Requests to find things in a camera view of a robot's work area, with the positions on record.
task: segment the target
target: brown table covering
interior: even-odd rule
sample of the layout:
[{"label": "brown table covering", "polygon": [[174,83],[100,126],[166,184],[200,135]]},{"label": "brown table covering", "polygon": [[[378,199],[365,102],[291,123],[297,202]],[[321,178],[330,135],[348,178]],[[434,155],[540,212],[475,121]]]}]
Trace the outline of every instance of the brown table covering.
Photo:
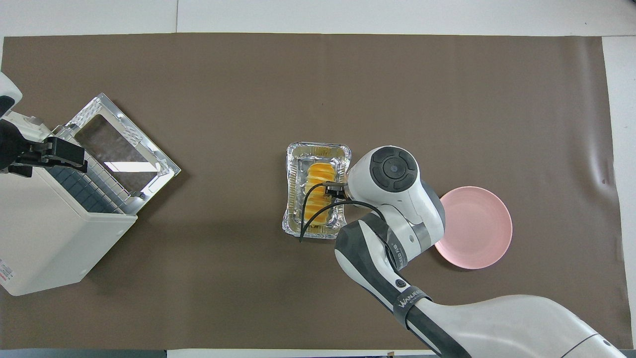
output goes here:
[{"label": "brown table covering", "polygon": [[104,92],[183,173],[82,282],[0,290],[0,348],[425,348],[332,241],[282,231],[294,141],[347,144],[354,162],[402,146],[439,194],[477,185],[507,204],[497,264],[432,248],[403,270],[435,301],[546,296],[632,347],[600,38],[24,37],[2,63],[16,111],[52,128]]}]

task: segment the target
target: foil container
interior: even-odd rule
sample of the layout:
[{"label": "foil container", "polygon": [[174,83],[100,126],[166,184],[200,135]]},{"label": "foil container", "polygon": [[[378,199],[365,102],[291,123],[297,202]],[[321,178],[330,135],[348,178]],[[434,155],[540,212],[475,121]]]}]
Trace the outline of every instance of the foil container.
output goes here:
[{"label": "foil container", "polygon": [[53,135],[86,152],[86,174],[47,170],[89,212],[136,215],[181,172],[103,93]]},{"label": "foil container", "polygon": [[[286,233],[300,236],[300,219],[305,200],[307,169],[314,163],[330,163],[336,172],[336,182],[344,182],[351,163],[351,149],[342,144],[296,142],[287,147],[287,210],[282,219]],[[347,222],[342,206],[329,209],[324,225],[311,225],[306,238],[335,239]]]}]

